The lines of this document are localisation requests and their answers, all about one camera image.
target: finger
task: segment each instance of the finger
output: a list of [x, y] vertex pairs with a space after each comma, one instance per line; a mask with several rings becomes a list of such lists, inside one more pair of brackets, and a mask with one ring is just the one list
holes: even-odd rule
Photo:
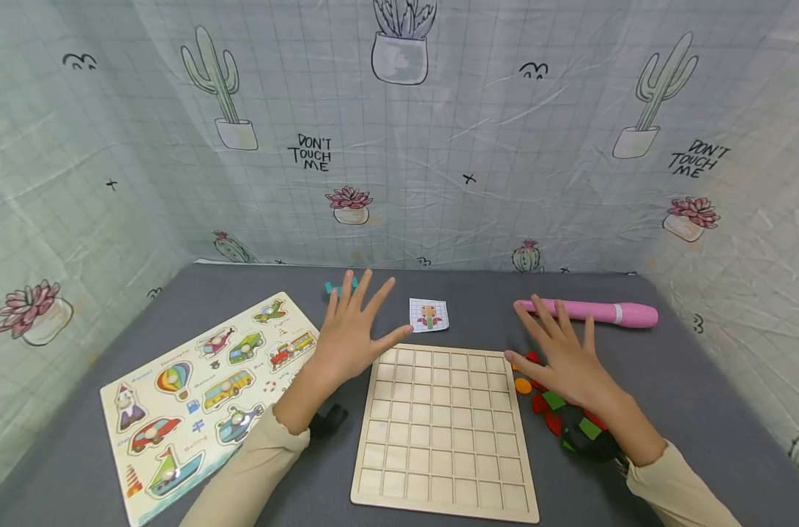
[[323, 326], [326, 326], [335, 317], [335, 311], [338, 310], [338, 288], [332, 288], [332, 293], [329, 294], [329, 307], [326, 307], [326, 318], [323, 320]]
[[562, 300], [554, 301], [554, 309], [558, 312], [558, 323], [560, 324], [560, 331], [567, 340], [573, 343], [578, 342], [578, 337], [575, 334], [575, 329], [572, 329], [572, 322], [569, 320], [569, 313], [566, 312], [566, 306]]
[[540, 345], [540, 348], [543, 351], [547, 351], [549, 344], [552, 343], [552, 339], [549, 337], [548, 333], [545, 333], [543, 328], [531, 318], [531, 315], [528, 315], [528, 312], [525, 310], [525, 307], [522, 307], [522, 304], [519, 302], [513, 303], [513, 309], [516, 311], [516, 316], [519, 317], [519, 320], [522, 321], [522, 326], [525, 326], [525, 329], [528, 329], [528, 333], [531, 334], [534, 340], [537, 340], [537, 344]]
[[533, 378], [534, 381], [542, 384], [545, 387], [554, 385], [554, 371], [548, 366], [535, 365], [534, 362], [529, 361], [526, 357], [517, 354], [515, 351], [506, 350], [505, 360], [516, 366], [520, 373], [525, 373], [528, 377]]
[[540, 300], [536, 294], [531, 295], [531, 301], [534, 304], [534, 308], [537, 310], [537, 316], [540, 318], [540, 321], [543, 322], [543, 328], [545, 329], [546, 333], [549, 337], [553, 339], [561, 339], [563, 338], [562, 332], [560, 331], [560, 326], [557, 325], [557, 322], [554, 321], [554, 317], [546, 309], [546, 305], [543, 304], [543, 301]]
[[370, 299], [370, 304], [367, 304], [367, 307], [364, 309], [364, 314], [368, 316], [370, 320], [373, 320], [379, 310], [381, 310], [384, 299], [386, 299], [387, 295], [390, 294], [390, 290], [393, 289], [393, 284], [396, 282], [397, 280], [394, 277], [388, 278], [387, 281], [382, 284], [382, 287], [376, 291], [376, 294], [373, 295], [373, 298]]
[[595, 355], [595, 320], [592, 315], [587, 316], [587, 322], [584, 324], [583, 349]]
[[361, 303], [364, 302], [364, 295], [367, 293], [367, 287], [370, 286], [372, 277], [373, 272], [367, 268], [364, 271], [364, 276], [361, 277], [361, 282], [358, 283], [358, 287], [355, 288], [352, 298], [349, 300], [349, 306], [352, 309], [361, 311]]
[[338, 312], [343, 314], [349, 306], [349, 297], [352, 295], [352, 269], [347, 269], [343, 276], [343, 285], [341, 286], [341, 299], [338, 300]]
[[392, 332], [384, 335], [384, 337], [373, 340], [371, 344], [371, 350], [375, 354], [375, 356], [382, 355], [385, 351], [393, 348], [394, 345], [399, 344], [405, 337], [408, 337], [411, 332], [414, 331], [414, 327], [410, 324], [406, 326], [399, 326], [397, 329], [394, 329]]

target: fabric backdrop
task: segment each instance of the fabric backdrop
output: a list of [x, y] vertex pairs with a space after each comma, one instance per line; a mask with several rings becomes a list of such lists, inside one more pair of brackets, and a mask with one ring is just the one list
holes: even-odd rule
[[0, 0], [0, 481], [198, 257], [645, 273], [799, 465], [799, 0]]

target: hand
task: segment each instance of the hand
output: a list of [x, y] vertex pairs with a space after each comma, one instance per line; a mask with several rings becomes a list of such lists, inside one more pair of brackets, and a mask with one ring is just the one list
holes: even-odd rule
[[326, 318], [320, 329], [320, 339], [317, 340], [317, 349], [309, 361], [314, 362], [314, 366], [319, 365], [322, 375], [334, 388], [361, 374], [385, 351], [399, 344], [414, 331], [414, 327], [410, 325], [400, 326], [384, 337], [372, 340], [370, 333], [373, 319], [390, 289], [393, 289], [395, 278], [388, 278], [373, 295], [370, 303], [362, 308], [373, 272], [370, 269], [364, 271], [364, 277], [355, 293], [352, 293], [352, 276], [352, 271], [347, 271], [343, 276], [340, 298], [335, 289], [332, 289]]
[[536, 294], [532, 295], [531, 301], [543, 322], [542, 327], [518, 302], [514, 303], [514, 310], [531, 337], [543, 349], [548, 365], [535, 365], [510, 350], [505, 351], [505, 359], [569, 403], [583, 406], [600, 416], [603, 406], [623, 392], [595, 356], [595, 322], [592, 316], [587, 318], [584, 342], [581, 344], [578, 343], [575, 329], [572, 329], [564, 303], [560, 300], [554, 302], [558, 323]]
[[410, 325], [400, 326], [384, 337], [372, 340], [373, 319], [393, 289], [395, 279], [388, 278], [367, 307], [361, 309], [373, 272], [370, 269], [364, 271], [354, 294], [352, 275], [353, 272], [348, 270], [343, 276], [340, 298], [332, 289], [314, 355], [303, 365], [273, 409], [277, 420], [294, 435], [308, 427], [317, 409], [335, 389], [359, 375], [378, 356], [414, 331]]

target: orange round piece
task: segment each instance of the orange round piece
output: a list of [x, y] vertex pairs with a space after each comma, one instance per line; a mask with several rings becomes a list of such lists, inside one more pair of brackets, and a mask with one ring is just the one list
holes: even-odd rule
[[513, 384], [516, 387], [517, 392], [523, 395], [528, 395], [531, 393], [531, 383], [528, 382], [527, 378], [517, 378]]

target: potted cactus drawing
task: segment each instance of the potted cactus drawing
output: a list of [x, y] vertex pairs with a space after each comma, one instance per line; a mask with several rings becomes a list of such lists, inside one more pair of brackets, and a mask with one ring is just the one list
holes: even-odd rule
[[540, 250], [534, 246], [536, 244], [536, 239], [523, 239], [522, 246], [513, 251], [513, 266], [516, 267], [516, 271], [543, 272], [543, 266], [540, 265]]
[[672, 208], [664, 220], [664, 228], [689, 243], [701, 237], [705, 228], [716, 228], [716, 222], [721, 220], [715, 209], [706, 198], [692, 198], [685, 200], [672, 200]]
[[229, 261], [237, 263], [255, 263], [255, 256], [251, 255], [244, 247], [222, 230], [215, 230], [215, 249]]
[[220, 68], [215, 45], [209, 33], [203, 26], [197, 26], [197, 48], [200, 50], [201, 65], [204, 71], [200, 72], [197, 62], [186, 46], [182, 46], [182, 62], [186, 66], [188, 77], [195, 86], [215, 95], [223, 112], [223, 117], [215, 119], [218, 135], [227, 149], [256, 150], [256, 133], [253, 123], [240, 119], [236, 106], [232, 102], [232, 94], [238, 91], [238, 67], [236, 60], [228, 50], [223, 50], [223, 62], [226, 63], [226, 74]]
[[684, 34], [675, 44], [672, 54], [669, 55], [657, 78], [654, 78], [654, 70], [660, 61], [660, 54], [655, 53], [648, 59], [648, 63], [639, 76], [639, 82], [636, 84], [636, 98], [645, 103], [645, 108], [635, 127], [622, 129], [622, 133], [612, 149], [613, 157], [620, 160], [642, 157], [651, 148], [651, 143], [660, 132], [660, 127], [653, 126], [654, 117], [658, 115], [660, 105], [664, 100], [669, 100], [677, 95], [692, 76], [695, 66], [698, 65], [698, 56], [696, 55], [689, 58], [681, 68], [689, 45], [692, 45], [691, 31]]
[[373, 0], [376, 33], [371, 56], [373, 73], [391, 84], [421, 84], [428, 76], [425, 36], [431, 30], [437, 6], [420, 0]]
[[0, 333], [10, 332], [29, 345], [45, 345], [71, 322], [74, 309], [59, 296], [59, 284], [42, 280], [34, 287], [25, 286], [7, 294], [0, 309]]
[[373, 202], [370, 193], [362, 193], [346, 185], [342, 189], [335, 189], [334, 194], [326, 194], [326, 198], [332, 201], [332, 213], [338, 223], [363, 225], [370, 219], [370, 211], [367, 210], [367, 205]]

